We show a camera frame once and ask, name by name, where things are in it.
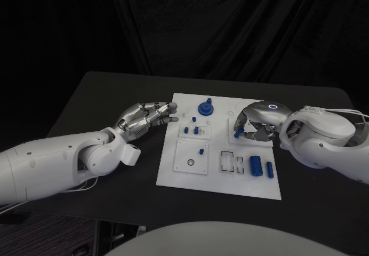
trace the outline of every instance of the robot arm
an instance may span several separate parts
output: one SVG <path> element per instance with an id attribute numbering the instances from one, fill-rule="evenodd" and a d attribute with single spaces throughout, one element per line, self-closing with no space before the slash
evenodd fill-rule
<path id="1" fill-rule="evenodd" d="M 133 165 L 141 151 L 128 144 L 175 117 L 177 105 L 135 104 L 99 132 L 30 141 L 0 153 L 0 205 L 47 197 L 106 175 L 119 162 Z"/>
<path id="2" fill-rule="evenodd" d="M 243 132 L 249 123 L 256 132 Z M 348 178 L 369 183 L 369 123 L 353 125 L 321 108 L 296 112 L 280 104 L 259 101 L 243 108 L 234 123 L 234 137 L 269 141 L 279 134 L 280 148 L 308 167 L 337 170 Z"/>

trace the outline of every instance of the table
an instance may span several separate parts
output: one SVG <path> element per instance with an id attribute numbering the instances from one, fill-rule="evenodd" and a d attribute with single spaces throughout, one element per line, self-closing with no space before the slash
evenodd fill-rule
<path id="1" fill-rule="evenodd" d="M 270 100 L 292 110 L 304 105 L 353 108 L 337 88 L 87 72 L 48 137 L 99 131 L 133 103 L 169 101 L 174 92 Z M 155 186 L 164 135 L 164 126 L 149 128 L 132 142 L 141 149 L 135 166 L 119 164 L 90 190 L 57 194 L 20 208 L 152 227 L 188 221 L 247 223 L 369 254 L 369 185 L 331 169 L 305 167 L 276 140 L 280 201 Z"/>

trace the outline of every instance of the blue connector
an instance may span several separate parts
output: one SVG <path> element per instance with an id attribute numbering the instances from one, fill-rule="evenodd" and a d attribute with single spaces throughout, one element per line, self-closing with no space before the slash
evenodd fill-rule
<path id="1" fill-rule="evenodd" d="M 272 174 L 272 165 L 270 165 L 270 162 L 266 162 L 266 170 L 268 170 L 268 178 L 272 179 L 272 178 L 273 178 L 273 174 Z"/>
<path id="2" fill-rule="evenodd" d="M 213 105 L 211 105 L 211 99 L 207 98 L 207 101 L 198 104 L 198 113 L 203 116 L 208 116 L 213 113 Z"/>
<path id="3" fill-rule="evenodd" d="M 236 133 L 234 133 L 234 138 L 239 137 L 239 135 L 243 133 L 243 131 L 244 131 L 243 127 L 239 127 L 239 128 L 237 128 L 237 131 L 236 131 Z"/>
<path id="4" fill-rule="evenodd" d="M 260 159 L 259 156 L 249 157 L 249 167 L 250 167 L 250 175 L 262 176 L 262 167 L 260 167 Z"/>

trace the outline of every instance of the circular hole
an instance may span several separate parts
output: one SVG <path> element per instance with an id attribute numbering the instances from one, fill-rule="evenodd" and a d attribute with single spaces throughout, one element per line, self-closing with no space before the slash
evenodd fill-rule
<path id="1" fill-rule="evenodd" d="M 194 164 L 194 161 L 191 159 L 188 159 L 187 164 L 188 164 L 188 166 L 191 166 Z"/>

